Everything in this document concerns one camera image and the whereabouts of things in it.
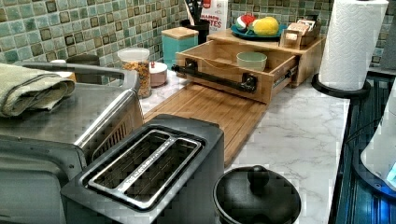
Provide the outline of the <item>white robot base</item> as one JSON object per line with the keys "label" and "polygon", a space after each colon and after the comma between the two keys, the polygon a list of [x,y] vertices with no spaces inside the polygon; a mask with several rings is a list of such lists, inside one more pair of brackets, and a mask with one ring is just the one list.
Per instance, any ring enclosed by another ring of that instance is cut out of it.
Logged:
{"label": "white robot base", "polygon": [[392,85],[384,114],[369,144],[354,165],[358,176],[374,190],[395,199],[396,90]]}

